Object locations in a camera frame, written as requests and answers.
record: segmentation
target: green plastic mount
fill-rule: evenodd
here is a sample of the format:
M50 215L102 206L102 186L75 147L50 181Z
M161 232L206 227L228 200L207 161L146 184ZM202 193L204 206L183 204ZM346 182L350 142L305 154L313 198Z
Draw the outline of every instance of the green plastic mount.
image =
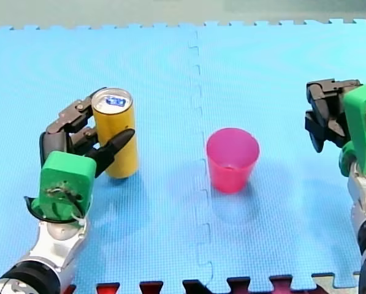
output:
M356 152L354 150L353 142L347 142L341 150L339 166L341 174L348 177L350 173L350 166L356 160Z
M96 162L89 157L53 151L41 169L39 198L32 209L41 211L43 217L54 221L69 221L72 215L80 217L78 209L63 192L48 193L48 189L65 189L71 192L82 211L90 206Z
M346 93L343 104L356 159L366 175L366 84Z

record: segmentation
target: robotic arm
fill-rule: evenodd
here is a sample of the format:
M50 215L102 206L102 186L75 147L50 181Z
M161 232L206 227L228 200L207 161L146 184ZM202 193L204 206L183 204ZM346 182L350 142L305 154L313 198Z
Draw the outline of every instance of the robotic arm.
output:
M25 197L28 211L39 220L38 238L1 276L0 294L63 294L74 278L90 229L94 179L135 133L126 129L95 149L97 132L86 126L95 93L64 109L40 136L40 192L37 198Z
M307 83L312 110L305 129L320 153L326 140L341 148L339 167L348 177L353 199L351 219L362 254L359 293L366 294L366 85L359 80L321 80Z

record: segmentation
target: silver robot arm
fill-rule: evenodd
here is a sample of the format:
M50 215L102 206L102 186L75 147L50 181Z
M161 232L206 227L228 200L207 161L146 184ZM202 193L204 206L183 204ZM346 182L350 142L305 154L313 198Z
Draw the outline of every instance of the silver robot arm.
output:
M0 294L63 294L70 286L89 222L39 222L36 244L0 278Z

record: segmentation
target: plastic cup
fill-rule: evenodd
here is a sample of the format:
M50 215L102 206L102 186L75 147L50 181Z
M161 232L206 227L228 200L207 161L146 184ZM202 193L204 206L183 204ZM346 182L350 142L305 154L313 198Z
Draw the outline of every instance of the plastic cup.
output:
M206 145L210 181L220 192L242 190L259 158L259 144L248 132L225 128L210 136Z

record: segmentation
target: cable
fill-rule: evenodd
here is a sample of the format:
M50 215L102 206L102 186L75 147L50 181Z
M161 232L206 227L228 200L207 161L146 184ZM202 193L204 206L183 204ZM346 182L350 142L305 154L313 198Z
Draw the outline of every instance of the cable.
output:
M85 213L82 210L82 207L79 205L79 202L77 200L78 195L73 195L69 190L63 189L60 187L48 189L47 194L51 195L57 192L63 192L67 199L73 204L73 206L76 208L76 210L79 212L79 217L72 214L72 219L69 220L56 220L56 219L49 219L47 217L41 216L40 214L36 213L35 210L32 208L31 204L34 201L35 198L25 197L26 207L30 214L34 216L36 219L44 222L51 222L53 224L70 224L71 222L78 221L78 219L84 219Z

